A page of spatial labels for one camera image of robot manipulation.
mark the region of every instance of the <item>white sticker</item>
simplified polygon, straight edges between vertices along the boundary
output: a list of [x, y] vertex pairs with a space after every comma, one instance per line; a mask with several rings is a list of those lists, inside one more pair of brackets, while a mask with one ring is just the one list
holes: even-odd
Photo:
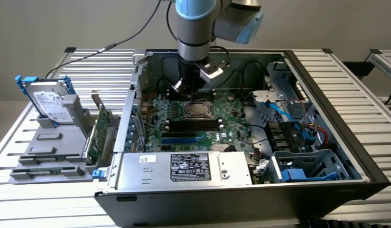
[[47, 118], [57, 123], [73, 123], [71, 116], [62, 104], [61, 96], [54, 92], [34, 92], [33, 96], [47, 115]]
[[141, 155], [139, 156], [139, 163], [155, 162], [155, 161], [157, 161], [157, 156], [155, 155]]

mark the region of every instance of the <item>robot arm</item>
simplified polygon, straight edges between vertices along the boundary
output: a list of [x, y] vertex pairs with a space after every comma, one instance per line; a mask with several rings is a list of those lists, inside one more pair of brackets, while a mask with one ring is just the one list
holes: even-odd
[[178, 54], [181, 78], [173, 89], [191, 97], [205, 83], [211, 84], [229, 66], [209, 59], [215, 38], [247, 44], [260, 26], [256, 0], [175, 0], [178, 13]]

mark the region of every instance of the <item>blue drive bracket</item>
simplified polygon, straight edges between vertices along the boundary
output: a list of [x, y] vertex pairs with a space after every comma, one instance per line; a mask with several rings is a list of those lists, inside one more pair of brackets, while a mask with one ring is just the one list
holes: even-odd
[[75, 94], [75, 91], [74, 91], [74, 88], [73, 88], [73, 84], [71, 84], [71, 80], [70, 78], [66, 76], [63, 76], [62, 80], [65, 81], [66, 83], [66, 88], [67, 88], [67, 92], [69, 94]]
[[[28, 80], [34, 80], [34, 82], [38, 80], [38, 77], [25, 77], [25, 78], [28, 78]], [[14, 79], [16, 79], [16, 84], [17, 84], [17, 86], [20, 87], [22, 94], [26, 95], [26, 97], [29, 98], [29, 101], [32, 102], [32, 104], [33, 104], [33, 106], [34, 106], [34, 108], [36, 108], [36, 110], [37, 110], [37, 112], [38, 112], [38, 115], [41, 116], [41, 118], [43, 118], [43, 115], [42, 115], [42, 113], [40, 112], [38, 107], [37, 107], [34, 101], [32, 100], [32, 97], [30, 97], [30, 95], [28, 94], [28, 91], [26, 91], [26, 89], [25, 89], [25, 87], [24, 87], [24, 82], [22, 82], [22, 80], [21, 80], [21, 79], [22, 79], [22, 76], [21, 76], [21, 75], [17, 75]]]

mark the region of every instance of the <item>blue pcie slot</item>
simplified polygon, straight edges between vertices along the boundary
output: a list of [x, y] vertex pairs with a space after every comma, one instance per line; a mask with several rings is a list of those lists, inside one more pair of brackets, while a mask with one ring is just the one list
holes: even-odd
[[162, 144], [197, 143], [197, 137], [162, 139]]

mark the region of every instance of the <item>green circuit board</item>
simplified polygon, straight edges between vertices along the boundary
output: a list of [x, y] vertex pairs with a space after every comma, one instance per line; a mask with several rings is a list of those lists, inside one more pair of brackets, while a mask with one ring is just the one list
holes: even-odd
[[87, 138], [83, 151], [87, 152], [93, 162], [101, 157], [106, 140], [106, 129], [109, 124], [109, 112], [105, 106], [101, 105], [95, 125], [93, 127], [90, 137]]
[[[197, 132], [197, 143], [179, 143], [179, 144], [166, 144], [161, 142], [162, 133], [167, 132], [165, 129], [166, 119], [183, 120], [185, 119], [185, 106], [189, 101], [170, 101], [166, 96], [158, 95], [150, 100], [149, 105], [151, 108], [147, 109], [149, 115], [154, 117], [157, 115], [157, 120], [150, 121], [147, 115], [147, 120], [145, 122], [146, 130], [146, 142], [145, 151], [146, 152], [178, 152], [178, 151], [211, 151], [213, 145], [227, 144], [235, 147], [236, 151], [243, 151], [244, 154], [250, 154], [252, 151], [252, 146], [243, 143], [236, 137], [236, 132], [240, 135], [247, 131], [247, 127], [240, 125], [231, 115], [231, 110], [235, 105], [235, 110], [239, 112], [240, 103], [236, 101], [229, 101], [227, 96], [234, 94], [230, 92], [217, 92], [214, 95], [214, 100], [207, 101], [210, 103], [209, 109], [211, 114], [211, 119], [221, 118], [223, 128], [219, 131], [202, 131]], [[175, 110], [175, 115], [171, 115], [171, 108]], [[170, 145], [171, 150], [161, 150], [162, 145]]]

